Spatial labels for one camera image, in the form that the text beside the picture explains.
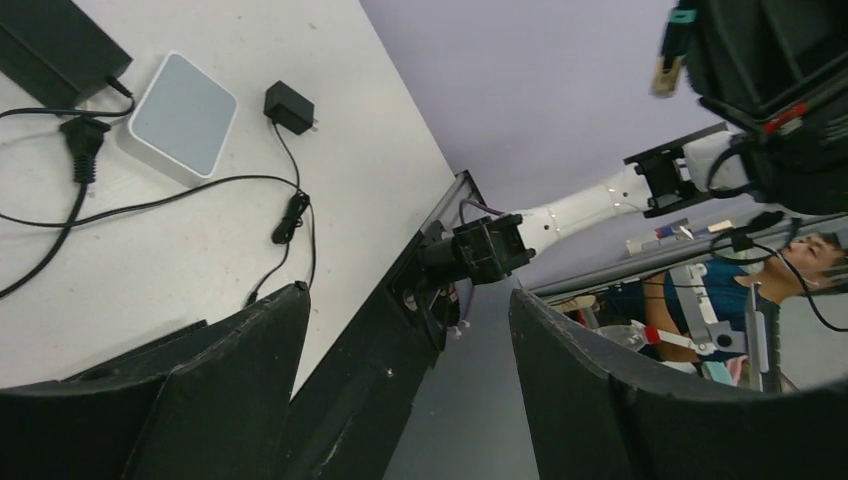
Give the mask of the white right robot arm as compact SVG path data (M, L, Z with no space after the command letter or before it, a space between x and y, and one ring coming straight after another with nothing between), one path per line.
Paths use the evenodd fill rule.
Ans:
M847 210L847 5L679 1L651 93L686 76L721 123L627 158L609 179L554 202L483 217L420 249L431 284L487 284L565 238L617 217L664 216L747 195L765 212L719 235L744 246L781 222Z

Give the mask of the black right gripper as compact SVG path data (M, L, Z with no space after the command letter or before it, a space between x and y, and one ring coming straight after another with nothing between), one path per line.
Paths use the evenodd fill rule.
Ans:
M807 215L847 210L847 4L699 1L686 57L700 103L740 129L746 179L713 180Z

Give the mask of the black ribbed network switch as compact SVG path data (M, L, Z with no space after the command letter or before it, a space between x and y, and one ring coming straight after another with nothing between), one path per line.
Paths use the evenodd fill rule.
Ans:
M158 348L167 343L187 336L188 334L193 333L194 331L206 328L207 326L208 322L205 319L196 321L185 327L181 327L167 335L155 338L154 340L151 340L141 346L128 350L123 354L120 354L110 360L104 361L98 365L83 370L82 372L67 377L64 379L64 382L91 381L109 377L111 375L114 375L118 371L116 365L119 362L132 359L141 354L147 353L155 348Z

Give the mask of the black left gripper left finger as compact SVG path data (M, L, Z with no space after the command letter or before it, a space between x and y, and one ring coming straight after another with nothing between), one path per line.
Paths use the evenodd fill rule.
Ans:
M91 381L1 392L5 479L269 479L311 311L302 282Z

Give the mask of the small black wall adapter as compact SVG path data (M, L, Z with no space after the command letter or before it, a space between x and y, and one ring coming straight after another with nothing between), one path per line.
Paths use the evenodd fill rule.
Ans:
M315 104L281 80L265 91L263 114L295 135L312 130L316 121Z

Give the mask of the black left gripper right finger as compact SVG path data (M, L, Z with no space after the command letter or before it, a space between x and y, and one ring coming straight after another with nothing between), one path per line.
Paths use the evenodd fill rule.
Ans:
M847 384L768 394L669 368L514 290L509 325L543 479L843 479Z

